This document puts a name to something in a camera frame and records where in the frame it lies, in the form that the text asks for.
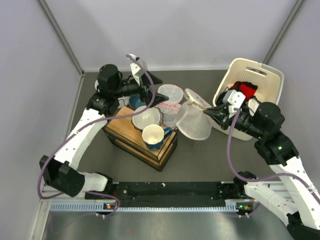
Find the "white mesh laundry bag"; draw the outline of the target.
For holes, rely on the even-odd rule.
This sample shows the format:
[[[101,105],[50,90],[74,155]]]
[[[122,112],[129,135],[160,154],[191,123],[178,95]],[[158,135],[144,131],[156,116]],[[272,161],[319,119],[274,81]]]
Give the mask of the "white mesh laundry bag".
[[[195,141],[206,140],[212,129],[211,118],[204,110],[212,106],[193,90],[184,90],[184,102],[175,117],[175,125],[187,138]]]

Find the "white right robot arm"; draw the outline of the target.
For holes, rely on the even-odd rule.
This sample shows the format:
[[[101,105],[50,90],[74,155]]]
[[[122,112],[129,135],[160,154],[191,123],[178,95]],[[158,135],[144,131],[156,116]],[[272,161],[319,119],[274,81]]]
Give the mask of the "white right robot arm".
[[[281,132],[285,121],[280,108],[271,102],[261,103],[254,115],[243,112],[229,103],[204,110],[222,129],[244,132],[257,141],[254,148],[274,175],[247,179],[238,173],[240,179],[233,185],[233,192],[239,198],[249,196],[258,200],[275,214],[285,226],[299,224],[308,230],[320,231],[320,195],[308,177],[293,142]],[[265,185],[266,181],[280,178],[292,202]]]

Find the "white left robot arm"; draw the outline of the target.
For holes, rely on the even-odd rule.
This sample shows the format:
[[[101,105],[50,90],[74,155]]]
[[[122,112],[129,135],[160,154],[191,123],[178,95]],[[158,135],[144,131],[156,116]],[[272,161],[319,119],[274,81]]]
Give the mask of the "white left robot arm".
[[[137,64],[130,65],[131,75],[123,74],[114,64],[103,65],[95,82],[95,93],[89,99],[82,116],[68,138],[50,156],[39,161],[40,181],[54,188],[59,194],[75,197],[79,193],[95,191],[102,198],[109,198],[114,191],[112,179],[102,173],[78,172],[80,160],[96,134],[110,120],[120,105],[119,99],[139,95],[151,107],[169,98],[153,90],[163,81]]]

